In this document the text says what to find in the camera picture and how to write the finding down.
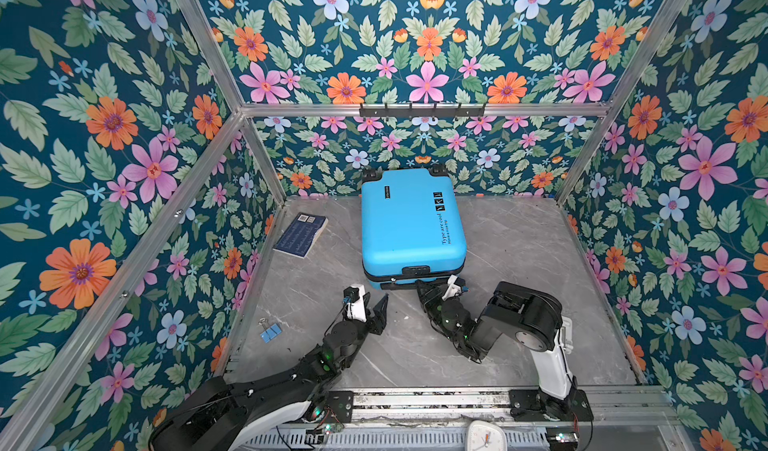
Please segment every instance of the white alarm clock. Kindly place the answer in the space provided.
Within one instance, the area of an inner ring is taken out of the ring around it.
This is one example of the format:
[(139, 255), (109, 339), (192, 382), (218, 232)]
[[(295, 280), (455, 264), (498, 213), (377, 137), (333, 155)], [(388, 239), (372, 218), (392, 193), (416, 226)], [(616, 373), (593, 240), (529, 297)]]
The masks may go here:
[(472, 421), (467, 430), (466, 451), (506, 451), (507, 435), (502, 428), (485, 421)]

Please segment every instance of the dark blue book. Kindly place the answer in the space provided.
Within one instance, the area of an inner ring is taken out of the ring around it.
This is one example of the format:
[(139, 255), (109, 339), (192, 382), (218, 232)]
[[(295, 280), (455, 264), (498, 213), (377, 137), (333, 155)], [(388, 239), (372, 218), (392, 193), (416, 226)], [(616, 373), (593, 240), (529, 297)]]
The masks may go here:
[(325, 216), (299, 213), (277, 241), (274, 249), (294, 256), (306, 257), (327, 222), (328, 219)]

